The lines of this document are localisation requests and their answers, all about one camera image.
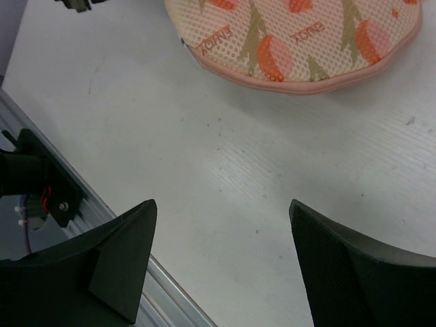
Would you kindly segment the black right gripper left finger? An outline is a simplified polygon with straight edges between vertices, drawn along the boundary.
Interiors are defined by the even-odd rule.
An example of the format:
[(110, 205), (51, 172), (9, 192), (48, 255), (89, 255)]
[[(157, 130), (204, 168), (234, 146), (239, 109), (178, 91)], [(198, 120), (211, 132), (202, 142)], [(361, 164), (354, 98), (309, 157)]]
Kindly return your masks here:
[(156, 222), (156, 202), (146, 200), (58, 245), (1, 261), (1, 325), (134, 325)]

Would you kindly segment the pink patterned mesh laundry bag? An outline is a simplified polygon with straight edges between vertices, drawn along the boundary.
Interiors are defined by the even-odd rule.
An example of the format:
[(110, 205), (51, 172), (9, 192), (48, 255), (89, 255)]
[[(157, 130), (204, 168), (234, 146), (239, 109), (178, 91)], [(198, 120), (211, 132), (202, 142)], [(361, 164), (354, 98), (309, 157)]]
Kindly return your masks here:
[(420, 1), (167, 1), (195, 60), (252, 89), (314, 94), (371, 78), (422, 26)]

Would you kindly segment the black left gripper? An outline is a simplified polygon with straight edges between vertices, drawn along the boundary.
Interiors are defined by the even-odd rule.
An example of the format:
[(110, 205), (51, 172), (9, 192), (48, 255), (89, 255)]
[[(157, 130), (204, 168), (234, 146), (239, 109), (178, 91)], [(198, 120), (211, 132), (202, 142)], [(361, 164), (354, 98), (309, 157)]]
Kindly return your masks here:
[(102, 2), (102, 0), (55, 0), (55, 1), (60, 1), (67, 9), (76, 10), (78, 13), (92, 10), (92, 5)]

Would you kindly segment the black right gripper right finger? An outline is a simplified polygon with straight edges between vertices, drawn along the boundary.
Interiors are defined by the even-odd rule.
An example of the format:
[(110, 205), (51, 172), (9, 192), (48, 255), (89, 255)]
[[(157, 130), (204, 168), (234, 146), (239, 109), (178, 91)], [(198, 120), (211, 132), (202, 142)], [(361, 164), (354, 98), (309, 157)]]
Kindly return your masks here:
[(378, 241), (298, 200), (289, 214), (315, 326), (435, 325), (435, 258)]

